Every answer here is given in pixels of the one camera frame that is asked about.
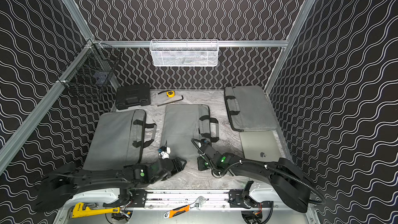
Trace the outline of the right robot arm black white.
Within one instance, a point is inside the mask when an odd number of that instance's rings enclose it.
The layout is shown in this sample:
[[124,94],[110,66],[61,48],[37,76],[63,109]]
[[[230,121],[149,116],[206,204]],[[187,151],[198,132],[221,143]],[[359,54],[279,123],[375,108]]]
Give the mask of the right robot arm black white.
[[276,162],[255,161],[233,153],[220,153],[205,140],[192,139],[191,142],[216,178],[231,173],[267,183],[286,206],[300,213],[307,212],[309,204],[326,204],[325,196],[288,159],[279,158]]

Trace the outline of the silver laptop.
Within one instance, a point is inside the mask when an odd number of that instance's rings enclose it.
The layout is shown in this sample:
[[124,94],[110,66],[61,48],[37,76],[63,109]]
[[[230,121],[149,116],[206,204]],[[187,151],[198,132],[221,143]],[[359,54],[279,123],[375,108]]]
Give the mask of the silver laptop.
[[239,136],[246,159],[273,162],[282,157],[272,131],[241,132]]

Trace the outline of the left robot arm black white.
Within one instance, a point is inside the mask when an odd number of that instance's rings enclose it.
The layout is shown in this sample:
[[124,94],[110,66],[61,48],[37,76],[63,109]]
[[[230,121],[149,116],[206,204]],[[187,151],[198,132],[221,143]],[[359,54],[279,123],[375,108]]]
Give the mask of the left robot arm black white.
[[118,188],[121,191],[146,188],[184,170],[187,160],[160,158],[150,164],[138,163],[120,170],[90,171],[68,163],[40,178],[32,210],[49,212],[61,208],[74,195],[91,190]]

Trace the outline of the grey zippered laptop bag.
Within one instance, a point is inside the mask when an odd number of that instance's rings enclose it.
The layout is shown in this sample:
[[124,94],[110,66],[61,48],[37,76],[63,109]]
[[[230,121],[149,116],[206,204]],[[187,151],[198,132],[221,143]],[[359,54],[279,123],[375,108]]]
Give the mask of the grey zippered laptop bag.
[[224,102],[234,131],[267,131],[277,128],[271,107],[260,86],[226,87]]

